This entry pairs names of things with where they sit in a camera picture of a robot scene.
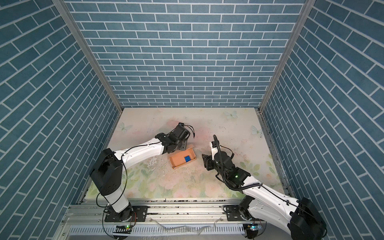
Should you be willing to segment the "pink cardboard paper box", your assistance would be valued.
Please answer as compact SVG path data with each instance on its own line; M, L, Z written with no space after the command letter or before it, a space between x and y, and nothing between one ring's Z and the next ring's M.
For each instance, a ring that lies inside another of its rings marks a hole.
M197 156L194 152L194 145L187 145L184 151L177 150L175 153L169 154L169 160L173 169L180 168L189 162L186 163L185 157L190 156L192 162L197 159Z

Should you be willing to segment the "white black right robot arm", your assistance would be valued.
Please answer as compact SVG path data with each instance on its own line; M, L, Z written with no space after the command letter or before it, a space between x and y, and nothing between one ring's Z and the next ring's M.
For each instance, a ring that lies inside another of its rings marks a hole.
M230 190L245 195L238 206L244 220L264 220L290 234L293 240L321 240L327 235L327 225L309 199L298 200L264 185L236 167L232 156L216 148L202 158L208 171L217 171L217 179Z

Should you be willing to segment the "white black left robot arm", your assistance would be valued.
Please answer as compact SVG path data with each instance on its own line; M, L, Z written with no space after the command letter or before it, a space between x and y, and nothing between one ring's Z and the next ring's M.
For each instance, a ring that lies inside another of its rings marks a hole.
M121 187L123 174L146 159L184 150L188 138L194 135L193 127L178 123L169 133L159 133L143 144L120 151L110 148L102 150L90 169L90 177L101 196L107 200L107 207L111 207L116 214L131 212L132 205Z

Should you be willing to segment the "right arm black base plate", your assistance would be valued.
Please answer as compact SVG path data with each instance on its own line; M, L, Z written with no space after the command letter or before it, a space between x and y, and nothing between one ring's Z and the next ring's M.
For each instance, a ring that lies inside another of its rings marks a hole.
M246 210L239 205L224 205L222 207L226 214L227 221L249 221L252 217L246 212Z

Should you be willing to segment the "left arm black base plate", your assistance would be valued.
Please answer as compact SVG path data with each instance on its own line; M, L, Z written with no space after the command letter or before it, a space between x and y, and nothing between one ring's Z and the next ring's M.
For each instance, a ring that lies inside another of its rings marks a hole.
M147 217L148 206L128 206L122 212L117 213L113 207L104 210L104 221L109 222L144 222Z

